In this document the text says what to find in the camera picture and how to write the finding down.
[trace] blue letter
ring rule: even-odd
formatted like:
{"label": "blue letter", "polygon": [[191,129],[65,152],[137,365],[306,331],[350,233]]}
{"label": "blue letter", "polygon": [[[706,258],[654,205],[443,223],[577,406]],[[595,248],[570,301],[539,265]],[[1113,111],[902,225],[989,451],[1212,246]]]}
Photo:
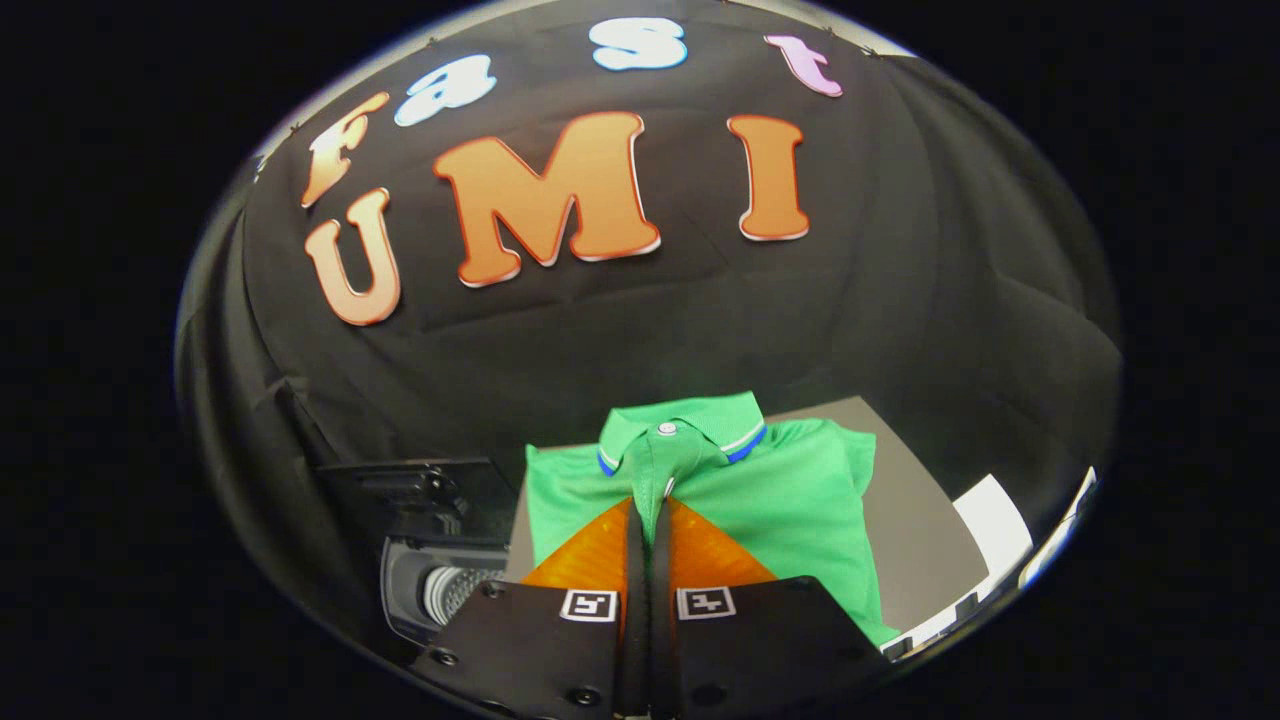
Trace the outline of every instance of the blue letter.
{"label": "blue letter", "polygon": [[596,23],[588,37],[603,45],[591,58],[611,70],[669,68],[685,61],[689,49],[676,40],[685,28],[667,18],[617,18]]}
{"label": "blue letter", "polygon": [[419,78],[408,100],[396,110],[396,124],[417,124],[443,108],[461,108],[484,97],[497,85],[489,77],[489,56],[470,55]]}

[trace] screw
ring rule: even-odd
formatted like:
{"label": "screw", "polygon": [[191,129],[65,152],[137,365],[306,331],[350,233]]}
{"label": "screw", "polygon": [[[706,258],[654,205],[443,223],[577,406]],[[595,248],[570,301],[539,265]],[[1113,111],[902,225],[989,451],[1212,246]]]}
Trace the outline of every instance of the screw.
{"label": "screw", "polygon": [[451,667],[458,664],[458,656],[447,650],[436,650],[431,653],[431,659],[440,665],[448,665]]}
{"label": "screw", "polygon": [[577,688],[570,693],[570,700],[582,707],[591,707],[600,703],[600,693],[590,688]]}

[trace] polo shirt collar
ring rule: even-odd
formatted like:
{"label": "polo shirt collar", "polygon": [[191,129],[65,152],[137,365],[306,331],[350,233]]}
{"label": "polo shirt collar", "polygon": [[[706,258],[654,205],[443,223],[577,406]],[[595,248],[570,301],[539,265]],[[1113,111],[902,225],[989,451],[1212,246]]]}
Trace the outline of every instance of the polo shirt collar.
{"label": "polo shirt collar", "polygon": [[748,456],[764,438],[764,415],[755,402],[755,393],[748,391],[721,397],[690,397],[616,407],[600,430],[599,462],[605,475],[612,475],[622,461],[622,454],[637,437],[654,425],[668,420],[684,420],[716,445],[730,462]]}

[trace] letter m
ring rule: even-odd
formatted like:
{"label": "letter m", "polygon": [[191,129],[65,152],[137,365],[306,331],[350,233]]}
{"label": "letter m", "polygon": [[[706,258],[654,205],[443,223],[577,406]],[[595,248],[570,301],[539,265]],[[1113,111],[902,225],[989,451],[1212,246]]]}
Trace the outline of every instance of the letter m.
{"label": "letter m", "polygon": [[577,204],[570,251],[596,261],[652,252],[662,242],[644,217],[632,146],[644,132],[634,113],[593,113],[568,123],[539,176],[497,137],[465,142],[435,161],[453,184],[467,259],[458,278],[468,287],[508,281],[520,255],[502,245],[498,220],[543,266],[559,256],[564,224]]}

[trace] folded shirt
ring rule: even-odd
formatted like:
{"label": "folded shirt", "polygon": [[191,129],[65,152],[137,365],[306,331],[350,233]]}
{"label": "folded shirt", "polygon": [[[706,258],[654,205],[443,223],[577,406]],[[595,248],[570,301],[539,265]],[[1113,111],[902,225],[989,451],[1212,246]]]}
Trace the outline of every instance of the folded shirt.
{"label": "folded shirt", "polygon": [[863,520],[874,457],[876,436],[832,420],[765,425],[751,392],[614,409],[595,445],[526,447],[534,564],[628,497],[648,548],[669,493],[776,577],[818,578],[881,644],[899,632]]}

